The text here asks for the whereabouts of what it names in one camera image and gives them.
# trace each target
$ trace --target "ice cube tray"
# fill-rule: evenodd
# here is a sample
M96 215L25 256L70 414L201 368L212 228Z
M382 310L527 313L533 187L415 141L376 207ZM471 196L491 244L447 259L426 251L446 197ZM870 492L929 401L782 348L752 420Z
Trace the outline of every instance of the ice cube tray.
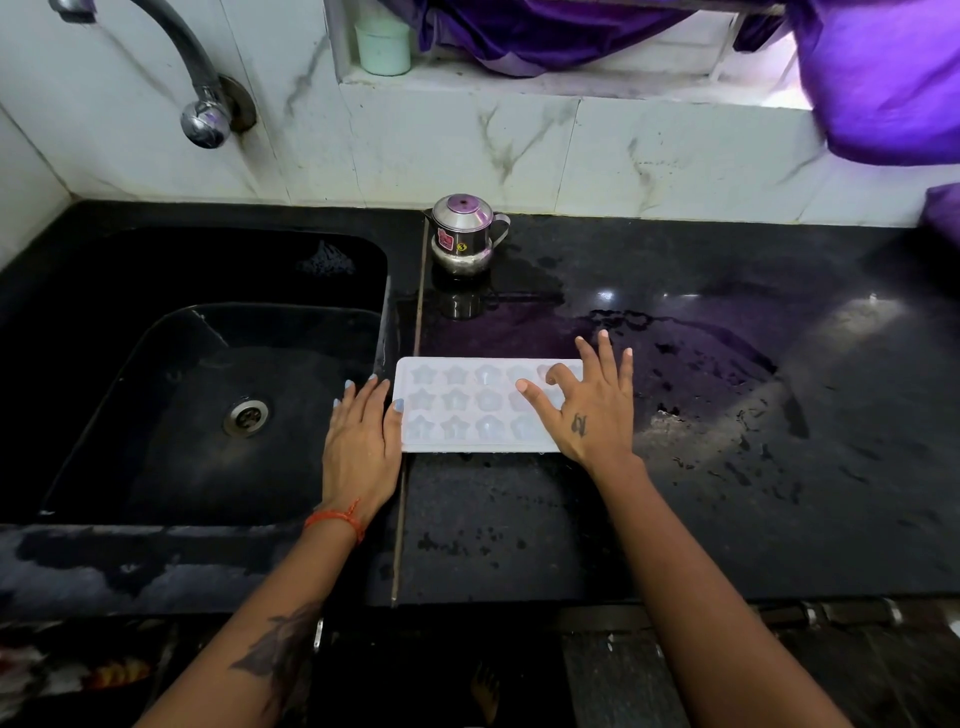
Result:
M394 399L403 399L403 451L557 452L516 381L535 382L560 407L564 393L543 380L558 362L583 378L580 359L404 356L394 382Z

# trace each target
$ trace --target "hand tattoo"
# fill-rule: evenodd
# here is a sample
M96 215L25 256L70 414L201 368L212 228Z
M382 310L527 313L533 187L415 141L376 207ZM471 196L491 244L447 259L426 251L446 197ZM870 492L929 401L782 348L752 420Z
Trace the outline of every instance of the hand tattoo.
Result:
M583 437L587 434L587 415L576 414L573 416L573 425L570 430Z
M275 704L282 711L297 684L300 666L313 650L313 636L320 618L319 601L304 604L289 617L270 617L269 630L253 643L247 654L230 666L255 677L269 677L271 696L267 713Z

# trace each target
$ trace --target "sink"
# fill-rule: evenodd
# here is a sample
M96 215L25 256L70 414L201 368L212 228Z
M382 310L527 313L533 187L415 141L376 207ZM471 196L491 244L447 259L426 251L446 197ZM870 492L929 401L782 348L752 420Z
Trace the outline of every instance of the sink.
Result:
M0 522L298 519L333 398L393 361L362 238L147 228L3 275L23 293L0 309Z
M320 498L345 379L372 371L380 315L221 303L140 340L42 506L47 521L264 525Z

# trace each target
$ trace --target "faucet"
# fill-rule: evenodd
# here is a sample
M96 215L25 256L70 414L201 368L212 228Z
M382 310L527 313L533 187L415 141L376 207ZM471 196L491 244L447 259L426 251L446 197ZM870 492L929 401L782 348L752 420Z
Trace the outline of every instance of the faucet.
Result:
M180 115L186 137L204 149L222 146L230 132L242 133L256 123L256 108L250 93L230 76L218 74L204 47L170 7L167 0L132 0L153 18L177 46L186 65L197 100L187 104ZM68 23L96 22L94 0L49 0Z

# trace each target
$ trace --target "black granite countertop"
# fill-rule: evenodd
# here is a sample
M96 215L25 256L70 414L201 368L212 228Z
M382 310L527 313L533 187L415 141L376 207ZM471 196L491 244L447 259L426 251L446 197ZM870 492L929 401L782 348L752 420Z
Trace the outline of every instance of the black granite countertop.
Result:
M413 211L83 203L0 274L0 330L85 241L187 225L374 242L412 352ZM469 293L475 319L446 319L463 291L427 271L420 352L567 357L608 328L635 349L635 450L745 596L955 593L956 270L925 231L518 215ZM395 498L342 604L386 606L395 580L400 604L636 598L599 497L561 456L409 465L400 571ZM0 616L230 611L299 528L2 526Z

